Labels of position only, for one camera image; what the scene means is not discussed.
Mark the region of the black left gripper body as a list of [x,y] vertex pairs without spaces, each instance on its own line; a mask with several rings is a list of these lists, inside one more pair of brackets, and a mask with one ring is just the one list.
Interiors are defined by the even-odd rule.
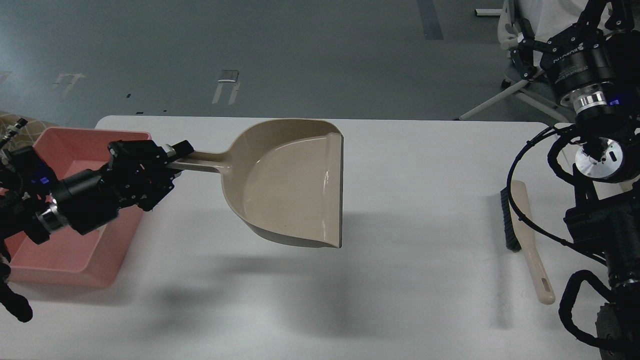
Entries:
[[121,210],[137,207],[137,196],[148,178],[117,174],[106,163],[98,170],[86,169],[60,180],[50,192],[48,232],[70,227],[86,235],[110,223]]

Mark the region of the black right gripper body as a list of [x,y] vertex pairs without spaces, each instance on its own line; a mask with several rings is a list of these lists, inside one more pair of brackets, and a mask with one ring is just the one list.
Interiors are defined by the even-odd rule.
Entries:
[[595,27],[568,27],[547,41],[542,69],[562,107],[612,105],[610,91],[618,80],[617,52],[623,34]]

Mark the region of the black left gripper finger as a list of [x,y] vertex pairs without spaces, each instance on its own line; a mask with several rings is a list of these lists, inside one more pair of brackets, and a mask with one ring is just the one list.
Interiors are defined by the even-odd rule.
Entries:
[[113,141],[108,144],[108,150],[108,169],[122,176],[174,176],[180,171],[169,165],[195,152],[187,140],[160,146],[151,139]]
[[142,188],[135,204],[144,212],[150,212],[175,188],[174,180],[181,172],[160,172],[142,182]]

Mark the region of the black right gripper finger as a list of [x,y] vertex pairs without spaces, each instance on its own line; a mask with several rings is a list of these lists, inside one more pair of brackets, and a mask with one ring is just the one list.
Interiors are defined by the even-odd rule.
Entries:
[[562,70],[560,62],[566,50],[566,37],[556,34],[545,41],[537,39],[526,18],[517,18],[510,24],[516,35],[516,43],[509,46],[510,60],[519,77],[532,81],[544,72],[547,80],[557,81]]
[[603,16],[606,16],[604,32],[606,35],[626,34],[639,23],[638,0],[588,0],[574,25],[578,29],[578,38],[594,34],[599,28]]

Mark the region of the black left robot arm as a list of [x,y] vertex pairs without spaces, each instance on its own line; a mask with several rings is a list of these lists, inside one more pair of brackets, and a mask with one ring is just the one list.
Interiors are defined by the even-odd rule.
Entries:
[[65,227],[86,235],[119,216],[121,209],[151,211],[173,189],[178,160],[195,151],[189,141],[158,146],[151,139],[107,144],[109,161],[59,179],[34,146],[7,150],[28,124],[19,118],[1,139],[1,305],[20,322],[34,316],[28,299],[9,287],[12,259],[6,239],[25,233],[35,244]]

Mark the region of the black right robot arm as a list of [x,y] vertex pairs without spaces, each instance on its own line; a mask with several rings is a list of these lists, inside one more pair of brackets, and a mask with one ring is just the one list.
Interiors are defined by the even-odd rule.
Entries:
[[[535,247],[535,233],[606,266],[608,283],[581,269],[558,305],[564,328],[603,360],[639,358],[639,32],[634,0],[588,0],[574,23],[540,41],[518,1],[505,11],[514,38],[510,57],[523,80],[539,70],[574,123],[547,127],[527,141],[500,192],[506,248],[523,251],[541,302],[554,296]],[[550,137],[553,173],[573,187],[564,216],[571,241],[531,219],[524,185],[514,181],[522,157]]]

